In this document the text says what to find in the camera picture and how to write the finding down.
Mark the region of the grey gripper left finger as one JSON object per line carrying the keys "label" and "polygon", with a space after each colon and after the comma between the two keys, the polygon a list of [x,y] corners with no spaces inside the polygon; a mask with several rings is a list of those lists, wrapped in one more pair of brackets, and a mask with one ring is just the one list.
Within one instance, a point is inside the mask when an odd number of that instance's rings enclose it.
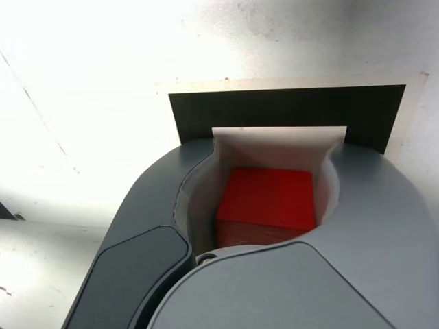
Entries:
{"label": "grey gripper left finger", "polygon": [[165,154],[132,185],[64,321],[65,328],[149,328],[168,291],[212,250],[222,194],[211,139]]}

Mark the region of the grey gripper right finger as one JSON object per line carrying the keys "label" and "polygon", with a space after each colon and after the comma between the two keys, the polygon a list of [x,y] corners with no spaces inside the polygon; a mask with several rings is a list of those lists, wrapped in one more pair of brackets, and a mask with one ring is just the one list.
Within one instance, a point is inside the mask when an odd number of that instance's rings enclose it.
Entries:
{"label": "grey gripper right finger", "polygon": [[293,241],[216,258],[165,296],[151,328],[437,328],[438,221],[375,151],[331,155],[339,202]]}

